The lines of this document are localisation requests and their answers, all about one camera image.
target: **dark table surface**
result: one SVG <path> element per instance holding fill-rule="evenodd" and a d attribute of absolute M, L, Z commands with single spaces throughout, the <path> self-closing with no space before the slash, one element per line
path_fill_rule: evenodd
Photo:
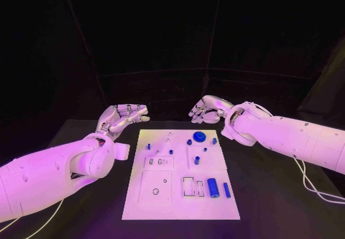
<path fill-rule="evenodd" d="M 68 120 L 49 146 L 82 139 L 95 120 Z M 43 239 L 339 239 L 345 238 L 345 206 L 323 201 L 302 183 L 291 158 L 261 145 L 247 147 L 221 135 L 224 124 L 150 121 L 131 124 L 117 142 L 131 145 L 127 161 L 117 161 L 108 176 L 84 187 L 62 203 L 42 231 Z M 241 220 L 123 221 L 140 129 L 215 129 L 228 167 Z M 320 167 L 306 164 L 320 191 L 339 194 Z M 45 224 L 58 204 L 23 217 L 0 238 L 24 238 Z"/>

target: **white board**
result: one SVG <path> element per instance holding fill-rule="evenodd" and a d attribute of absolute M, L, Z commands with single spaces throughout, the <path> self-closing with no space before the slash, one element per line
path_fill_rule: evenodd
<path fill-rule="evenodd" d="M 213 130 L 140 130 L 123 220 L 238 220 L 239 213 Z M 215 178 L 219 197 L 211 198 L 206 180 Z M 226 198 L 222 184 L 228 184 Z"/>

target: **dark background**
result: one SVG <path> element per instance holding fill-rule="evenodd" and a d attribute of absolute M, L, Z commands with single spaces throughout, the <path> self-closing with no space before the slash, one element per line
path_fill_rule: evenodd
<path fill-rule="evenodd" d="M 0 164 L 43 149 L 66 119 L 131 103 L 149 106 L 151 120 L 186 121 L 205 94 L 345 129 L 341 93 L 325 112 L 297 111 L 339 49 L 341 9 L 320 0 L 9 3 Z M 332 97 L 323 91 L 319 101 Z M 339 186 L 343 177 L 329 176 Z"/>

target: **robotic hand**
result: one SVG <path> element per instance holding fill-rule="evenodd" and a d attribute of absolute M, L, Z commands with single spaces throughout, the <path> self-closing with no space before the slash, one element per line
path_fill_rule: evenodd
<path fill-rule="evenodd" d="M 0 168 L 0 222 L 29 215 L 107 176 L 130 146 L 114 143 L 131 123 L 149 121 L 144 105 L 110 106 L 95 133 L 81 141 L 32 153 Z"/>
<path fill-rule="evenodd" d="M 258 142 L 267 149 L 345 174 L 345 131 L 273 116 L 257 104 L 232 105 L 203 96 L 189 116 L 195 123 L 225 118 L 221 134 L 247 146 Z"/>

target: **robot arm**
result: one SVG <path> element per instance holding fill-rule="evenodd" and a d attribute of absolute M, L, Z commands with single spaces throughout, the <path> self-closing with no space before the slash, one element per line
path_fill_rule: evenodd
<path fill-rule="evenodd" d="M 247 146 L 267 149 L 345 174 L 345 131 L 271 116 L 254 103 L 232 105 L 215 96 L 202 97 L 189 116 L 192 122 L 215 123 L 225 118 L 221 134 Z"/>
<path fill-rule="evenodd" d="M 95 133 L 82 140 L 32 153 L 0 168 L 0 222 L 29 215 L 107 176 L 130 146 L 114 143 L 125 126 L 149 121 L 144 105 L 110 106 Z"/>

